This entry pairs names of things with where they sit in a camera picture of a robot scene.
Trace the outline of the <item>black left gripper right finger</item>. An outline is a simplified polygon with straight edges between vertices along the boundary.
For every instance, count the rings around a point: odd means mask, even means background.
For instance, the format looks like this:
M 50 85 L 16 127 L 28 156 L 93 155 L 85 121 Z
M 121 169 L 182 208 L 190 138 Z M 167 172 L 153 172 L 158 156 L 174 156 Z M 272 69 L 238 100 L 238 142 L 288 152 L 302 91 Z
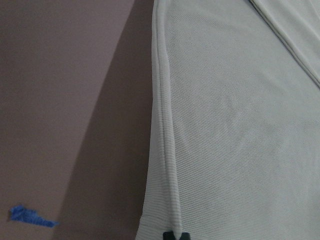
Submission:
M 191 236 L 188 232 L 182 232 L 179 240 L 191 240 Z

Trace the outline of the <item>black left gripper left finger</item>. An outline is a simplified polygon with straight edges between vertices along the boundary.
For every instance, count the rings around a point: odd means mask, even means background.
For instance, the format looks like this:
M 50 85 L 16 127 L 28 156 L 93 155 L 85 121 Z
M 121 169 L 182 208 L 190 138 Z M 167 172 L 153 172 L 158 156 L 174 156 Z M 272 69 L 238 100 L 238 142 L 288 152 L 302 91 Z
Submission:
M 175 237 L 173 231 L 165 231 L 165 232 L 162 234 L 162 239 L 163 239 L 163 240 L 176 240 L 176 237 Z

